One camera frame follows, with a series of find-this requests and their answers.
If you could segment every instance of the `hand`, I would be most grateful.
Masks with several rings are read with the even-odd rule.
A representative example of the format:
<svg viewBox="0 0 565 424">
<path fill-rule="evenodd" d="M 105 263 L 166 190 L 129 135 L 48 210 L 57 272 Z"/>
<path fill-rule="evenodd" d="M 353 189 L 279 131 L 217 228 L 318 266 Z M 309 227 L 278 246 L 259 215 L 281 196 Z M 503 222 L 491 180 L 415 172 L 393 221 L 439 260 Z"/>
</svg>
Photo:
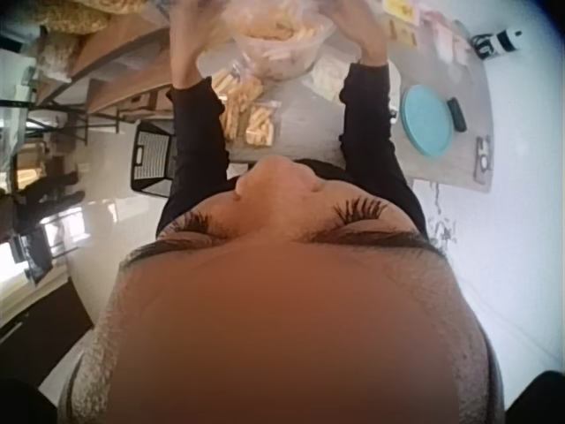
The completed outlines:
<svg viewBox="0 0 565 424">
<path fill-rule="evenodd" d="M 224 5 L 224 0 L 177 0 L 170 8 L 173 87 L 189 88 L 202 80 L 196 61 L 206 47 Z"/>
<path fill-rule="evenodd" d="M 361 64 L 388 63 L 387 37 L 366 0 L 320 0 L 320 11 L 361 48 Z"/>
</svg>

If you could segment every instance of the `lid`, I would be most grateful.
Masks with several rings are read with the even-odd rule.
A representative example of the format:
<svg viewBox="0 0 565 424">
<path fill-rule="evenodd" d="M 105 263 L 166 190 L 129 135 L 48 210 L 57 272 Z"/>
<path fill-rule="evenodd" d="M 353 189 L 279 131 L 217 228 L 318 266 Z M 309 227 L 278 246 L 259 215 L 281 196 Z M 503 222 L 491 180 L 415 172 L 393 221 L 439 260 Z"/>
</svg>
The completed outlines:
<svg viewBox="0 0 565 424">
<path fill-rule="evenodd" d="M 448 105 L 428 86 L 414 86 L 403 98 L 404 130 L 414 147 L 431 157 L 444 155 L 453 140 L 453 119 Z"/>
</svg>

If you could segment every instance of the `black sleeve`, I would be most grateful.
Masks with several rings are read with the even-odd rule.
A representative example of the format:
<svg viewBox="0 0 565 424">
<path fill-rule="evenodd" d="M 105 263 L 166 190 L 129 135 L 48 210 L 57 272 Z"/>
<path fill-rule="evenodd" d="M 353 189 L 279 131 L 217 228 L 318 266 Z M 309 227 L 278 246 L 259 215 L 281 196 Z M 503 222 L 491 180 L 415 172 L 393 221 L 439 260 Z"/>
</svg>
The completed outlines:
<svg viewBox="0 0 565 424">
<path fill-rule="evenodd" d="M 352 64 L 340 99 L 345 104 L 341 137 L 348 173 L 356 184 L 402 209 L 427 237 L 424 212 L 396 159 L 391 139 L 388 66 Z"/>
<path fill-rule="evenodd" d="M 175 114 L 177 167 L 157 234 L 225 185 L 230 165 L 220 124 L 224 107 L 212 89 L 212 79 L 208 77 L 185 90 L 173 88 L 170 97 Z"/>
</svg>

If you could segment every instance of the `nose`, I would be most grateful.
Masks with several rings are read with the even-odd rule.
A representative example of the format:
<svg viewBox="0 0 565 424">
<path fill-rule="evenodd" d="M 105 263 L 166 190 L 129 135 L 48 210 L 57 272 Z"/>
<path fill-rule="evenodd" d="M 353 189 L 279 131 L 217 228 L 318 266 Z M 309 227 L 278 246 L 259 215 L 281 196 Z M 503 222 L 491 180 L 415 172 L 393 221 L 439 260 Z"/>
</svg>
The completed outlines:
<svg viewBox="0 0 565 424">
<path fill-rule="evenodd" d="M 273 155 L 261 159 L 238 180 L 236 194 L 242 199 L 277 203 L 316 193 L 323 184 L 310 168 Z"/>
</svg>

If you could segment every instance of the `woman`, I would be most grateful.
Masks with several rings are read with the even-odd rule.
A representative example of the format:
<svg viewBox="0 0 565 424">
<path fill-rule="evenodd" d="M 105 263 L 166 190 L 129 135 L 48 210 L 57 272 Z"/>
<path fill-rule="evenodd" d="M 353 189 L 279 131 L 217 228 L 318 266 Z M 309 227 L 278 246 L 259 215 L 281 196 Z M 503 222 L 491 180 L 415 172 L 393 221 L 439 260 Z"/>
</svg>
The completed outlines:
<svg viewBox="0 0 565 424">
<path fill-rule="evenodd" d="M 326 8 L 362 50 L 341 94 L 346 170 L 268 157 L 237 181 L 196 67 L 219 8 L 197 3 L 171 13 L 176 189 L 120 270 L 70 421 L 499 422 L 495 358 L 395 158 L 365 1 Z"/>
</svg>

